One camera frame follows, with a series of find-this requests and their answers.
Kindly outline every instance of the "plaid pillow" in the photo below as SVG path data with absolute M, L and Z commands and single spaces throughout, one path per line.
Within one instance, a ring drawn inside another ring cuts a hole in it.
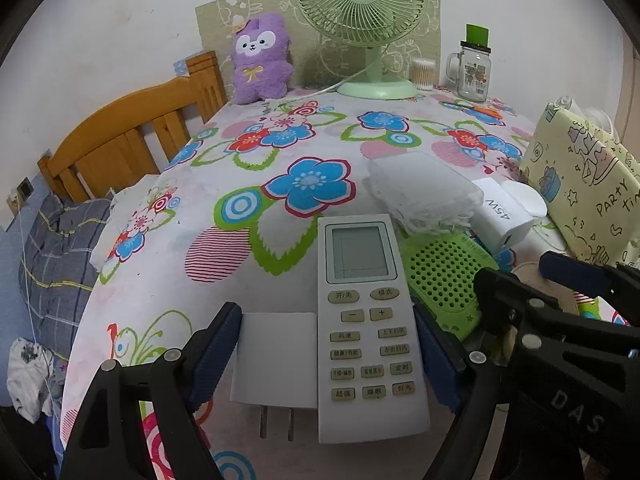
M 18 268 L 36 341 L 68 359 L 76 331 L 97 279 L 91 251 L 109 217 L 110 201 L 44 199 L 25 241 Z

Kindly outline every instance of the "yellow bow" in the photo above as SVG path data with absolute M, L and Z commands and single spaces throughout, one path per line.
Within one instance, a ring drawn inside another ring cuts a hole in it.
M 258 72 L 262 72 L 262 70 L 264 70 L 264 68 L 258 65 L 253 68 L 245 68 L 244 70 L 242 70 L 242 72 L 244 73 L 244 75 L 249 76 L 249 79 L 246 80 L 247 82 L 249 82 L 251 81 L 251 79 L 258 79 Z

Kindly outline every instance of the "remote control button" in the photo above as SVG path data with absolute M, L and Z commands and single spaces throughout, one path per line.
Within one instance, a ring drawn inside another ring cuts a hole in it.
M 334 388 L 331 390 L 332 400 L 353 400 L 356 398 L 355 388 Z
M 409 353 L 409 343 L 402 343 L 400 345 L 389 345 L 389 346 L 381 346 L 380 347 L 380 355 L 398 355 L 398 354 L 408 354 Z
M 383 365 L 363 366 L 360 368 L 360 374 L 363 379 L 382 377 L 385 374 L 385 367 Z
M 396 383 L 393 385 L 394 395 L 408 395 L 415 393 L 415 383 L 407 381 L 405 383 Z
M 360 332 L 331 332 L 329 340 L 332 343 L 340 341 L 360 341 Z
M 331 368 L 331 378 L 334 381 L 345 381 L 354 377 L 353 368 Z
M 389 306 L 385 308 L 370 308 L 369 316 L 372 321 L 380 321 L 381 319 L 391 319 L 394 316 L 394 311 Z
M 400 296 L 400 291 L 394 286 L 385 286 L 383 288 L 374 288 L 369 296 L 372 300 L 392 300 Z
M 360 359 L 362 350 L 359 348 L 349 348 L 345 350 L 331 350 L 331 359 Z
M 391 363 L 391 375 L 410 374 L 414 371 L 414 366 L 411 361 L 405 361 L 404 363 Z
M 384 396 L 386 396 L 384 384 L 380 384 L 380 386 L 364 386 L 362 389 L 363 399 L 382 399 Z
M 361 308 L 356 310 L 343 310 L 340 313 L 340 319 L 347 323 L 362 323 L 364 321 L 364 310 Z
M 329 303 L 355 303 L 360 299 L 357 290 L 332 290 L 326 297 Z
M 393 328 L 380 328 L 378 330 L 378 337 L 380 339 L 386 339 L 387 337 L 400 337 L 406 335 L 405 326 L 396 326 Z

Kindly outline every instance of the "wooden bed frame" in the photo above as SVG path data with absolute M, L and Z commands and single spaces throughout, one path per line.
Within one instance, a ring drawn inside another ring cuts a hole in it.
M 138 127 L 151 121 L 168 160 L 190 135 L 180 109 L 196 103 L 207 122 L 226 103 L 214 52 L 187 60 L 189 77 L 145 88 L 117 99 L 85 119 L 62 141 L 53 156 L 38 161 L 49 189 L 61 198 L 89 199 L 78 173 L 96 198 L 120 191 L 146 174 L 159 174 Z

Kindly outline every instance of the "fan base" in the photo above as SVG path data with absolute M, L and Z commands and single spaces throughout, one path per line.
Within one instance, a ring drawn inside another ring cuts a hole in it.
M 366 74 L 346 81 L 338 86 L 338 94 L 362 99 L 410 99 L 418 91 L 414 84 L 396 75 L 383 75 L 380 81 L 372 82 Z

